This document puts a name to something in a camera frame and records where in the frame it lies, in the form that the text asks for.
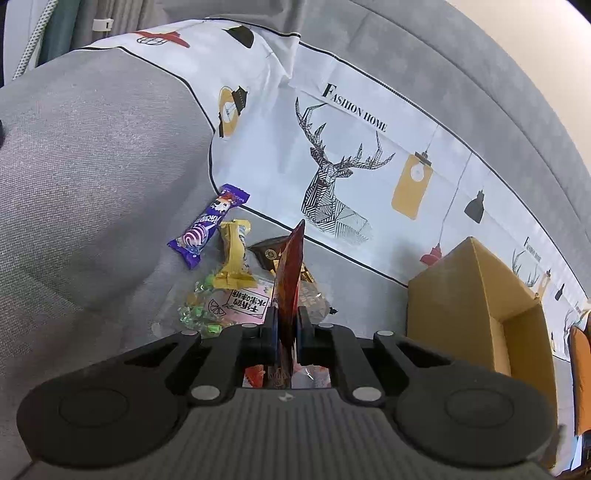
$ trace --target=cardboard box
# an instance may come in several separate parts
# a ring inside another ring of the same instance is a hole
[[[557,418],[554,363],[540,301],[475,238],[466,238],[409,282],[407,336],[531,385]]]

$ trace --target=yellow lamp illustration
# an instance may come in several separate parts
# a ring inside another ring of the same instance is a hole
[[[427,151],[410,154],[392,196],[392,208],[415,220],[433,174]]]
[[[222,87],[219,95],[219,135],[229,137],[238,124],[238,117],[246,107],[246,95],[248,92],[242,87],[232,91],[229,87]]]
[[[535,292],[535,296],[541,300],[544,297],[544,292],[546,291],[546,288],[548,287],[549,284],[550,284],[550,269],[548,269],[548,271],[544,275],[542,275],[542,278],[540,279],[540,283],[538,285],[538,290]]]

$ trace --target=beige wall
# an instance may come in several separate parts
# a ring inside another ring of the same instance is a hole
[[[591,171],[591,25],[566,0],[447,0],[523,69]]]

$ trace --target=metal screw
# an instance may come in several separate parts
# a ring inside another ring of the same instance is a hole
[[[199,385],[191,390],[191,395],[197,400],[215,400],[220,396],[220,391],[213,385]]]
[[[359,401],[370,402],[382,398],[382,393],[374,387],[358,387],[353,390],[353,396]]]

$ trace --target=white cable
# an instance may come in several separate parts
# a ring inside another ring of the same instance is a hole
[[[43,9],[43,12],[41,12],[41,16],[39,17],[39,20],[37,20],[37,25],[35,25],[33,33],[31,33],[31,37],[29,38],[27,46],[25,47],[25,51],[22,53],[21,61],[18,63],[17,71],[14,72],[12,77],[13,80],[16,80],[23,73],[25,73],[29,62],[31,61],[31,57],[33,56],[33,52],[35,51],[35,47],[37,46],[37,43],[39,43],[39,39],[43,36],[45,27],[49,23],[49,19],[51,18],[53,11],[56,9],[58,1],[59,0],[49,0]]]

